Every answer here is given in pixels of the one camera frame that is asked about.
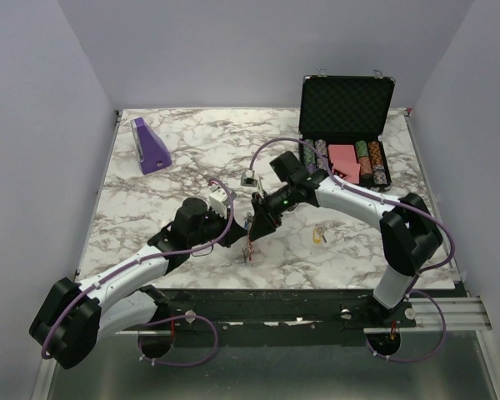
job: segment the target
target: metronome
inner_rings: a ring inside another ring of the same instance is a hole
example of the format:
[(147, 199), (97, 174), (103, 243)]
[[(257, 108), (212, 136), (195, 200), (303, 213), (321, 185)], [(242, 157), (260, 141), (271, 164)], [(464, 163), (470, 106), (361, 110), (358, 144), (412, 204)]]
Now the metronome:
[(131, 122), (137, 163), (143, 175), (169, 167), (173, 160), (163, 140), (144, 122), (135, 118)]

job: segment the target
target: small box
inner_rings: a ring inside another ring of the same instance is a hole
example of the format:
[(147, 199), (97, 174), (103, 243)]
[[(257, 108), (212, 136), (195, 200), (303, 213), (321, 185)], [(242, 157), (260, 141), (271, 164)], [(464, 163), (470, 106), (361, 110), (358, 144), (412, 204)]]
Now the small box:
[[(381, 142), (393, 97), (391, 77), (312, 75), (304, 78), (298, 131), (301, 139), (322, 139), (327, 145), (378, 142), (387, 184), (362, 180), (359, 186), (388, 190), (391, 175)], [(299, 148), (303, 160), (303, 145)]]

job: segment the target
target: screw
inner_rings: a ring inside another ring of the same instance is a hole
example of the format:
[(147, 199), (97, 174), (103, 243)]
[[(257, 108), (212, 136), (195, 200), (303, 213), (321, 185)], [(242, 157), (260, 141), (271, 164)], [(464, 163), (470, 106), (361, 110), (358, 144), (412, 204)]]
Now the screw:
[(187, 312), (185, 312), (185, 315), (188, 315), (189, 318), (185, 318), (185, 320), (188, 322), (188, 323), (192, 323), (194, 322), (195, 318), (193, 316), (197, 315), (193, 310), (188, 310)]
[(352, 313), (347, 308), (344, 308), (343, 310), (341, 310), (341, 318), (352, 319)]
[(415, 319), (415, 317), (417, 316), (417, 314), (415, 313), (415, 310), (413, 310), (412, 308), (408, 308), (405, 312), (404, 312), (404, 315), (406, 316), (407, 319), (409, 320), (413, 320)]

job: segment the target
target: gray wall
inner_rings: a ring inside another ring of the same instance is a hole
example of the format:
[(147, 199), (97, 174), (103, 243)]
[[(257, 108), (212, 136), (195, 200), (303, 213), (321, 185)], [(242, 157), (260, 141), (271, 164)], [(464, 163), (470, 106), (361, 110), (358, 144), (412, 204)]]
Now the gray wall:
[(59, 0), (120, 108), (298, 107), (302, 78), (397, 79), (412, 106), (473, 0)]
[(476, 0), (413, 110), (457, 265), (500, 351), (500, 0)]
[(55, 0), (0, 1), (0, 399), (27, 399), (28, 327), (72, 275), (115, 115)]

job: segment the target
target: marble tabletop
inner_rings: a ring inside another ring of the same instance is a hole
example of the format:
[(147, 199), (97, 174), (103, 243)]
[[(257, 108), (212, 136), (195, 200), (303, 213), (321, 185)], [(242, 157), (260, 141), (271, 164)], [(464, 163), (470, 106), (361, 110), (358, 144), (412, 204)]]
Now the marble tabletop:
[[(252, 211), (250, 187), (240, 177), (253, 152), (280, 136), (298, 137), (298, 110), (271, 108), (176, 108), (126, 110), (117, 132), (79, 278), (99, 273), (130, 257), (171, 221), (188, 197), (208, 198), (208, 177), (222, 179), (237, 193), (235, 218), (243, 225)], [(172, 154), (172, 166), (147, 176), (139, 170), (130, 121), (143, 117)], [(390, 194), (428, 194), (404, 116), (390, 112), (382, 135), (393, 186)], [(297, 145), (280, 142), (261, 152), (255, 169), (265, 190), (282, 184), (268, 163)], [(283, 225), (253, 244), (243, 261), (244, 240), (215, 246), (191, 257), (154, 282), (159, 288), (375, 288), (386, 266), (380, 233), (346, 214), (299, 206), (284, 214)], [(327, 243), (313, 242), (324, 228)], [(443, 259), (442, 248), (431, 262)], [(422, 275), (418, 288), (453, 288), (447, 267)]]

